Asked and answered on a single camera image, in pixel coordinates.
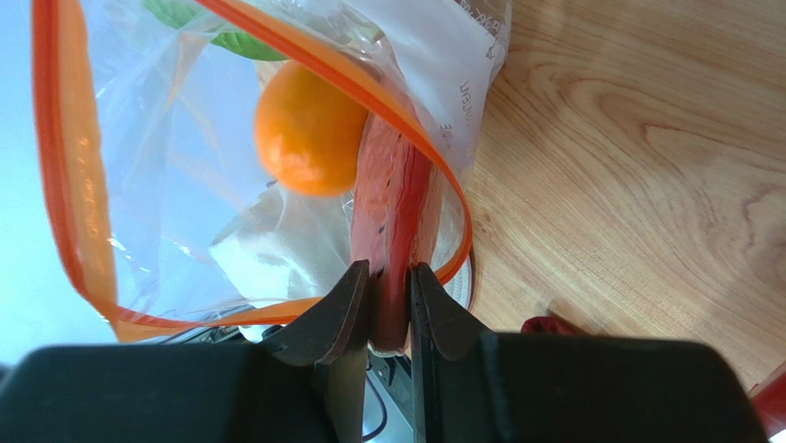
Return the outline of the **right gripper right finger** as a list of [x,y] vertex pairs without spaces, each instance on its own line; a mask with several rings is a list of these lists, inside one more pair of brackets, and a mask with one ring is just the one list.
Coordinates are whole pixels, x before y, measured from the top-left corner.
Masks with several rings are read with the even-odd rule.
[[494,332],[409,277],[418,442],[763,442],[726,361],[691,341]]

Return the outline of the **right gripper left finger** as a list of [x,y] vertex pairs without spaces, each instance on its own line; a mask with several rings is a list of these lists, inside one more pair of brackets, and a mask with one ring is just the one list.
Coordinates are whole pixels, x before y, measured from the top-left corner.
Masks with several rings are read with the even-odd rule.
[[5,442],[358,442],[367,261],[257,343],[48,347],[1,383]]

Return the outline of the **fake watermelon slice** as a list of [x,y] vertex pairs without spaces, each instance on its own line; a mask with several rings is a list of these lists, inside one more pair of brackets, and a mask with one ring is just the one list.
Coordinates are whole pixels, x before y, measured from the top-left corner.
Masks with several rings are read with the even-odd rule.
[[443,187],[426,156],[384,119],[369,117],[353,194],[351,260],[369,263],[369,344],[381,356],[407,348],[409,272],[433,258]]

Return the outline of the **clear zip top bag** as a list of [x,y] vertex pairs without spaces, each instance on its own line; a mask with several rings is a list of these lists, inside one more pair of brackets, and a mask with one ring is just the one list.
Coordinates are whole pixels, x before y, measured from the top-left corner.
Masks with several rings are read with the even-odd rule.
[[258,156],[258,100],[290,61],[433,163],[444,187],[426,264],[445,284],[468,274],[465,188],[509,47],[511,2],[189,1],[288,57],[279,62],[169,28],[141,2],[30,5],[54,241],[71,284],[119,341],[288,323],[353,262],[355,184],[310,197]]

